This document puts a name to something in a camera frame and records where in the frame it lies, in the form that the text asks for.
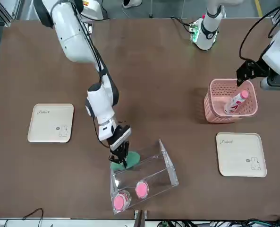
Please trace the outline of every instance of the pink circle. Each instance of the pink circle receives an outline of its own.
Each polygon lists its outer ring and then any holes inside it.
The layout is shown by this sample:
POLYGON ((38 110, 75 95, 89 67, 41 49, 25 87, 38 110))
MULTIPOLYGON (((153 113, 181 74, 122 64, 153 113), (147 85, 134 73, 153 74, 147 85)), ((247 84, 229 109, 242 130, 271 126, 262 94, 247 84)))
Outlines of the pink circle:
POLYGON ((124 207, 124 199, 121 195, 116 195, 114 206, 116 210, 121 210, 124 207))
POLYGON ((240 96, 242 97, 242 99, 246 99, 249 97, 249 93, 246 91, 246 90, 243 90, 241 93, 240 93, 240 96))
POLYGON ((144 182, 140 182, 136 186, 136 194, 140 198, 144 198, 148 194, 148 186, 144 182))

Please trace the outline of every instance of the bottle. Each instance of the bottle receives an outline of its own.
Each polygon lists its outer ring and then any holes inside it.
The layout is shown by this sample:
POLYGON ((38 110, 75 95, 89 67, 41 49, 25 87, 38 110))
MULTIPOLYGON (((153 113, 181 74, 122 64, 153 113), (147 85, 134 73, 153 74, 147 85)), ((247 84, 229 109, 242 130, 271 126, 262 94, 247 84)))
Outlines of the bottle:
POLYGON ((126 210, 130 205, 131 197, 128 191, 120 191, 114 200, 114 207, 118 211, 126 210))
POLYGON ((246 90, 242 90, 230 102, 225 104, 225 114, 233 114, 240 105, 249 97, 249 93, 246 90))

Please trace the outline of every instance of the table surface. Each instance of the table surface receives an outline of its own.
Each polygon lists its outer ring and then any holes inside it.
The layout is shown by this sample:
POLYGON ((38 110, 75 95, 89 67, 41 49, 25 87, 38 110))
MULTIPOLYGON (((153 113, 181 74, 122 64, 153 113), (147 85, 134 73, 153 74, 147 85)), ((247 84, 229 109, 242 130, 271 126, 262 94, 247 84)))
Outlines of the table surface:
MULTIPOLYGON (((224 19, 208 52, 189 42, 170 19, 97 22, 94 43, 120 91, 114 107, 132 127, 130 149, 164 142, 179 186, 138 207, 149 218, 276 219, 280 215, 280 91, 253 81, 259 111, 233 124, 208 124, 203 98, 214 78, 235 78, 239 45, 255 19, 224 19), (263 142, 265 178, 219 173, 218 132, 255 132, 263 142)), ((257 59, 269 43, 270 20, 250 35, 243 55, 257 59)), ((5 28, 0 46, 0 217, 44 208, 45 217, 132 218, 113 215, 109 152, 85 110, 87 89, 98 80, 90 64, 70 62, 54 30, 35 21, 5 28), (71 103, 73 133, 66 144, 32 144, 27 132, 37 103, 71 103)))

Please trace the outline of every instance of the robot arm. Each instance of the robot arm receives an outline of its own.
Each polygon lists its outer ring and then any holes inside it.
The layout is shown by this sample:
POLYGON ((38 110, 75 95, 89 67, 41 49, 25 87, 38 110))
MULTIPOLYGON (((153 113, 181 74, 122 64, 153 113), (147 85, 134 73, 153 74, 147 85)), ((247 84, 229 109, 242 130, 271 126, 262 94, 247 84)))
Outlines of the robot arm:
POLYGON ((113 155, 110 161, 123 163, 128 154, 131 128, 118 125, 112 109, 118 103, 119 91, 104 64, 101 55, 93 45, 90 34, 81 20, 82 0, 34 0, 34 6, 41 22, 55 28, 60 45, 66 57, 73 62, 93 63, 99 74, 99 82, 87 91, 85 106, 88 114, 99 124, 98 140, 107 140, 113 155))
MULTIPOLYGON (((268 15, 278 9, 280 9, 280 7, 275 8, 269 12, 268 15)), ((265 77, 261 81, 262 89, 280 90, 280 31, 272 38, 270 44, 262 52, 257 62, 251 59, 245 60, 246 61, 237 70, 238 86, 247 79, 265 77)))
POLYGON ((201 50, 209 50, 215 42, 221 19, 222 6, 234 6, 244 0, 207 0, 207 13, 191 25, 191 40, 201 50))

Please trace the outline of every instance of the plastic basket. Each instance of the plastic basket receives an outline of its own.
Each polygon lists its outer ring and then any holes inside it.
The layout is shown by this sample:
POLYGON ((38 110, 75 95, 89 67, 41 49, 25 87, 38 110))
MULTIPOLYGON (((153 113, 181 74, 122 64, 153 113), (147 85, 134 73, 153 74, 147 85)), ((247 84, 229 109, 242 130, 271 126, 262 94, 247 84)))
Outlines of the plastic basket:
POLYGON ((204 108, 206 120, 210 123, 232 123, 244 117, 252 117, 256 114, 258 108, 254 86, 249 80, 237 87, 236 79, 214 79, 208 87, 208 93, 204 99, 204 108), (248 91, 249 98, 235 114, 225 114, 225 104, 242 90, 248 91))

